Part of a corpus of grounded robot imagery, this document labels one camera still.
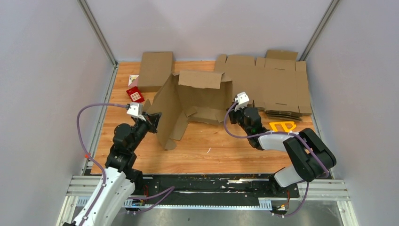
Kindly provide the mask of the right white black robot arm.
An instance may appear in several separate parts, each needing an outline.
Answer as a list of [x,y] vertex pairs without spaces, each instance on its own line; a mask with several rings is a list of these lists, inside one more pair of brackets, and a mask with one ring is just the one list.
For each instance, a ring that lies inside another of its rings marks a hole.
[[286,152],[291,165],[269,177],[269,191],[282,196],[287,187],[298,182],[311,182],[321,176],[328,177],[329,170],[336,165],[336,157],[310,128],[299,132],[281,132],[266,129],[258,110],[244,107],[238,110],[232,105],[227,109],[225,120],[238,124],[246,133],[244,139],[258,150]]

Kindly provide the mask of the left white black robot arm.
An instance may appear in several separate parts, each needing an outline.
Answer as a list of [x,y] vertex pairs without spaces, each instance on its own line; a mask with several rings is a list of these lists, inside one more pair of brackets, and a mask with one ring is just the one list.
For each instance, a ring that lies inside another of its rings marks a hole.
[[99,183],[71,226],[109,226],[131,194],[144,189],[143,173],[133,169],[134,151],[147,133],[157,133],[161,112],[143,112],[133,117],[133,126],[123,123],[114,129],[113,144]]

